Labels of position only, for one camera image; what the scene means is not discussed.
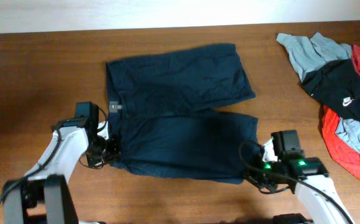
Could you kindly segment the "navy blue shorts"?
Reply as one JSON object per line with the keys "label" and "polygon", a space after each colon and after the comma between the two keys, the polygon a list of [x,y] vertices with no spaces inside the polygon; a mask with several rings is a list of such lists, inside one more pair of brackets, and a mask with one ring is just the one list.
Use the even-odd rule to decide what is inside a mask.
{"label": "navy blue shorts", "polygon": [[106,65],[112,166],[135,175],[240,184],[258,150],[257,118],[221,107],[255,97],[234,44]]}

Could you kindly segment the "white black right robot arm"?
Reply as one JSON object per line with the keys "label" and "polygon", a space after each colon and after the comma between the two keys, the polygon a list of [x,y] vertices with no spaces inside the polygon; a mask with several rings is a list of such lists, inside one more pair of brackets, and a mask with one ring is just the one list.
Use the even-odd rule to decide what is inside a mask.
{"label": "white black right robot arm", "polygon": [[354,223],[328,171],[317,157],[245,162],[245,179],[262,194],[290,190],[308,210],[313,223]]}

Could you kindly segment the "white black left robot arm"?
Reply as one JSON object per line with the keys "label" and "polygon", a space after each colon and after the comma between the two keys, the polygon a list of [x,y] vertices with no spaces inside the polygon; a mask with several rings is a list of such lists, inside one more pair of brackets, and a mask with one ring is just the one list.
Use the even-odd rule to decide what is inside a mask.
{"label": "white black left robot arm", "polygon": [[52,140],[37,163],[17,180],[5,183],[0,196],[5,223],[74,223],[75,210],[68,182],[85,156],[85,167],[100,169],[115,157],[108,123],[80,116],[52,128]]}

